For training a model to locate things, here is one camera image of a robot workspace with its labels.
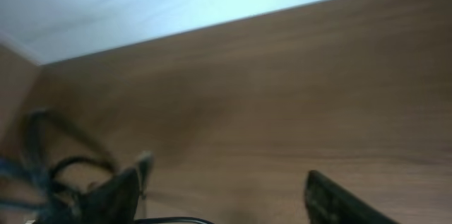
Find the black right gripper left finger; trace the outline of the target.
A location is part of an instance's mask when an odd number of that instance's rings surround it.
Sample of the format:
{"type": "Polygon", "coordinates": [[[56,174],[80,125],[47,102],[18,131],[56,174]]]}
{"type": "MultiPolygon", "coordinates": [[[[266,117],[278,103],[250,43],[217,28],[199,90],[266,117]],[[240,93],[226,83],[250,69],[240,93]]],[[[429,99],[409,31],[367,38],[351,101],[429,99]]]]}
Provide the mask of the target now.
{"type": "Polygon", "coordinates": [[[140,186],[136,169],[129,168],[83,195],[81,224],[133,223],[138,205],[140,186]]]}

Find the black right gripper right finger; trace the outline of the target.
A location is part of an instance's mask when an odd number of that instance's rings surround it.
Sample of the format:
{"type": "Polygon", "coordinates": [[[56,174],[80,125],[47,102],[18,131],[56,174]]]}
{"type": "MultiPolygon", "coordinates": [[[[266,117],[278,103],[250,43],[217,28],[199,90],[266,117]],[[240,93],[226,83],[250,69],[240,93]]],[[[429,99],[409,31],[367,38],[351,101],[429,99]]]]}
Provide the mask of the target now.
{"type": "Polygon", "coordinates": [[[311,224],[398,224],[317,170],[310,170],[304,205],[311,224]]]}

